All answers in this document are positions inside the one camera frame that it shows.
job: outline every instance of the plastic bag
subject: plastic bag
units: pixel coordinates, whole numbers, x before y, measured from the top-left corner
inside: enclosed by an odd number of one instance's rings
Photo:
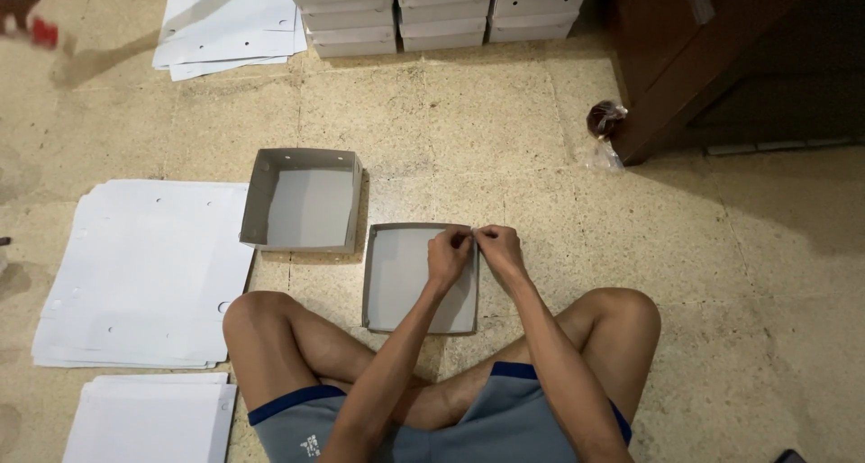
[[[583,165],[589,169],[624,170],[619,154],[612,148],[610,139],[615,126],[627,115],[627,108],[610,100],[602,101],[592,107],[589,115],[586,116],[586,125],[592,137],[598,139],[598,144],[588,153]]]

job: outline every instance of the knee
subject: knee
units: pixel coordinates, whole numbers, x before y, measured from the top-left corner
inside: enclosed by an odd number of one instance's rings
[[[222,317],[222,331],[232,331],[264,317],[291,313],[300,306],[285,292],[253,291],[234,300]]]
[[[595,305],[600,316],[627,318],[658,333],[661,331],[657,304],[643,292],[626,287],[600,287],[583,297]]]

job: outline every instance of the tiled floor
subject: tiled floor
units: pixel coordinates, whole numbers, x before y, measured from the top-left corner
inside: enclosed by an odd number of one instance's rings
[[[59,461],[81,385],[123,370],[37,369],[41,303],[78,198],[114,177],[244,181],[267,146],[357,151],[362,228],[517,227],[556,310],[593,286],[642,289],[664,334],[635,422],[639,461],[865,460],[865,148],[678,154],[612,175],[579,166],[588,107],[617,96],[592,36],[249,67],[171,83],[150,69],[164,0],[45,0],[72,63],[0,43],[0,460]],[[264,254],[252,287],[359,328],[362,256]],[[432,338],[447,376],[519,336],[483,270],[478,334]],[[223,364],[220,369],[229,370]],[[264,461],[238,408],[229,460]]]

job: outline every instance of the open box tray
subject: open box tray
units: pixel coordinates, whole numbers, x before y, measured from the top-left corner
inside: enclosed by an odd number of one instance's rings
[[[393,331],[412,309],[427,283],[427,241],[446,223],[383,223],[369,227],[363,277],[363,326]],[[471,333],[478,310],[478,245],[470,251],[463,275],[451,287],[429,333]]]

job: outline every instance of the gray shorts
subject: gray shorts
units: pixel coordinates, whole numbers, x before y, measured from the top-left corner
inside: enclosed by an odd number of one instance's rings
[[[345,393],[319,385],[283,395],[249,413],[273,463],[314,461],[330,438]],[[610,402],[625,444],[628,422]],[[574,463],[577,457],[546,403],[535,368],[496,362],[478,399],[456,426],[392,427],[371,461],[423,463]]]

